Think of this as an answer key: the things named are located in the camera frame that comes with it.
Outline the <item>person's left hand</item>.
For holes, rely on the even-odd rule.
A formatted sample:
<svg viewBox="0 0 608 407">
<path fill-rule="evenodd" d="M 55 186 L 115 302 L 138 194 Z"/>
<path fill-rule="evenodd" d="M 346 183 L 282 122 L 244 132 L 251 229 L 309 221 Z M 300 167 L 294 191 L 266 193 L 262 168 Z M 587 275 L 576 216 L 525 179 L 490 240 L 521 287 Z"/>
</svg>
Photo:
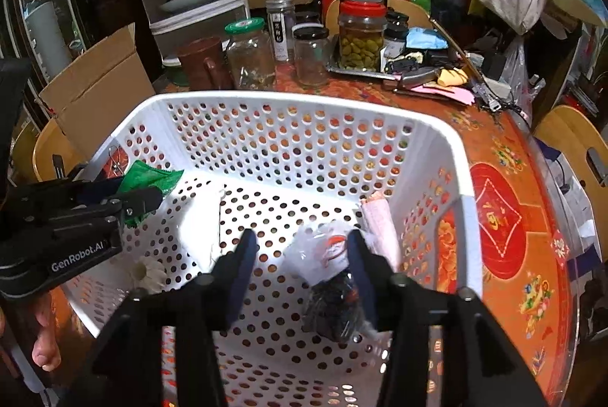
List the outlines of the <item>person's left hand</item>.
<svg viewBox="0 0 608 407">
<path fill-rule="evenodd" d="M 55 337 L 55 311 L 52 294 L 45 293 L 25 305 L 23 315 L 36 323 L 36 341 L 32 346 L 33 362 L 45 372 L 52 372 L 61 364 L 61 352 Z"/>
</svg>

